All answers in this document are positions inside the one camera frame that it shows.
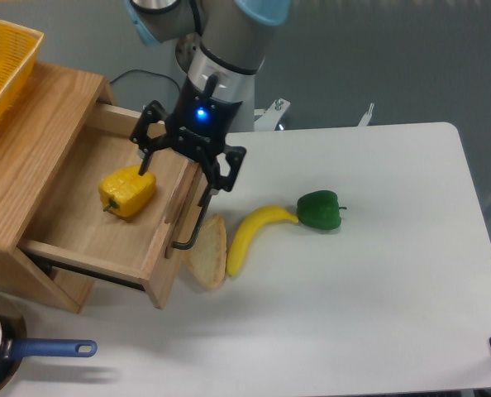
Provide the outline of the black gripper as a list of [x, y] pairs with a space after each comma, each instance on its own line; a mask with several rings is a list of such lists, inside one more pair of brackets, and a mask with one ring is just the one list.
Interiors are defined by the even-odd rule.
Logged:
[[[230, 146], [225, 142], [226, 134], [241, 102], [227, 102], [214, 97], [218, 84], [217, 76], [209, 76], [203, 89], [186, 79], [172, 113], [169, 115], [160, 102], [150, 102], [143, 109], [130, 135], [130, 141], [136, 144], [142, 153], [138, 174], [144, 175], [153, 154], [171, 147], [171, 136], [168, 132], [150, 137], [150, 126], [166, 120], [166, 127], [171, 128], [173, 133], [186, 133], [186, 149], [179, 152], [193, 160], [194, 152], [197, 150], [198, 163], [207, 181], [198, 204], [200, 207], [208, 206], [212, 196], [221, 190], [233, 190], [246, 156], [245, 147]], [[220, 156], [228, 166], [226, 174], [222, 173]]]

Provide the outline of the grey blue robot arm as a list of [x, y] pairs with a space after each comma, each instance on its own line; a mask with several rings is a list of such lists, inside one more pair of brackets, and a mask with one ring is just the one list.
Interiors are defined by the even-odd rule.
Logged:
[[141, 173], [154, 152], [170, 148], [199, 164], [207, 187], [202, 204], [231, 191], [246, 149], [226, 134], [247, 100], [288, 1], [127, 1], [141, 41], [158, 45], [195, 34], [198, 45], [171, 113], [145, 106], [130, 139], [142, 156]]

